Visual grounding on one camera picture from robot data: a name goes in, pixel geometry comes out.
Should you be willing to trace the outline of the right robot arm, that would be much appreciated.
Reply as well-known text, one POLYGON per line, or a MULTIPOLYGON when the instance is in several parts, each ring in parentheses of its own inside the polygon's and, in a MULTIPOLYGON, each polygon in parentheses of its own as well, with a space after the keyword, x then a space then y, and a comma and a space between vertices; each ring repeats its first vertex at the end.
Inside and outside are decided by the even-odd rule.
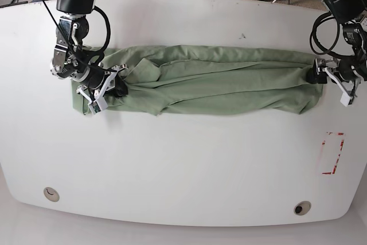
POLYGON ((56 9, 64 15, 56 25, 57 42, 50 66, 52 74, 76 82, 77 92, 88 100, 95 112, 107 107, 105 95, 126 96, 128 88, 119 76, 125 66, 104 69, 101 64, 111 38, 111 25, 105 12, 95 6, 95 0, 57 0, 56 9), (107 31, 103 46, 97 50, 89 50, 83 45, 89 32, 86 16, 93 11, 103 17, 107 31))

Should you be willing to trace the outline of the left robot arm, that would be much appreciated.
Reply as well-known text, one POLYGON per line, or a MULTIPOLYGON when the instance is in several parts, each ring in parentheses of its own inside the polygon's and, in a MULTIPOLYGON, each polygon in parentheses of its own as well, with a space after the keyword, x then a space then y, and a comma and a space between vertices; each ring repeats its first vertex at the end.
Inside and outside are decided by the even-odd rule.
POLYGON ((311 84, 326 84, 328 80, 342 91, 341 103, 352 104, 357 87, 366 80, 366 0, 322 0, 328 11, 313 24, 309 37, 311 50, 318 55, 313 68, 307 73, 311 84), (318 28, 329 20, 337 23, 337 38, 343 37, 353 55, 333 51, 336 44, 325 48, 318 40, 318 28))

